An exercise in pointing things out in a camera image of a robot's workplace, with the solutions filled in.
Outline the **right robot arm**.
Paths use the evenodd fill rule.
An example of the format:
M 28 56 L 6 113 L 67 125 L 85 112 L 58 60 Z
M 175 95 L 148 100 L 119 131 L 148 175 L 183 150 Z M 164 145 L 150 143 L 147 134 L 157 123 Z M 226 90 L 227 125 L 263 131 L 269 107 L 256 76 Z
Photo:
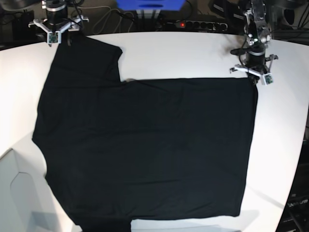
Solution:
M 43 0 L 42 9 L 46 18 L 33 19 L 28 27 L 36 27 L 37 34 L 49 46 L 66 42 L 72 44 L 71 34 L 84 29 L 89 18 L 82 15 L 75 0 Z

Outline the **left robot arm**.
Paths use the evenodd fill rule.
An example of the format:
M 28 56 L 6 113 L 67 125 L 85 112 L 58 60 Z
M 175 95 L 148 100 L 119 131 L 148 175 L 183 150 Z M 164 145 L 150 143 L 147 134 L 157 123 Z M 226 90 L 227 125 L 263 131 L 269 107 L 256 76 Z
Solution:
M 239 7 L 244 16 L 244 42 L 241 48 L 230 51 L 239 58 L 239 64 L 229 71 L 246 73 L 253 84 L 270 85 L 273 83 L 272 63 L 278 56 L 266 56 L 271 31 L 266 21 L 265 3 L 262 0 L 244 0 Z

